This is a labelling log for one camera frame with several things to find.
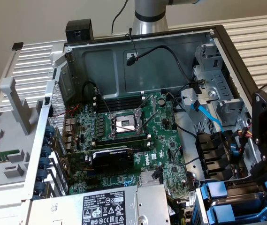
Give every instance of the white surface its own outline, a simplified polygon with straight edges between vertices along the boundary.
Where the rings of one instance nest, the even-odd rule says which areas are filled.
[[[124,1],[0,0],[0,77],[13,43],[63,40],[67,22],[84,18],[92,19],[94,35],[108,35]],[[168,6],[166,15],[169,26],[267,15],[267,0],[202,0],[196,5]],[[130,0],[114,31],[126,32],[133,18],[134,1]]]

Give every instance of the warning label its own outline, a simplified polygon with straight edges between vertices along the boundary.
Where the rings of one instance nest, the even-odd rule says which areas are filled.
[[[82,225],[125,225],[125,192],[83,198]]]

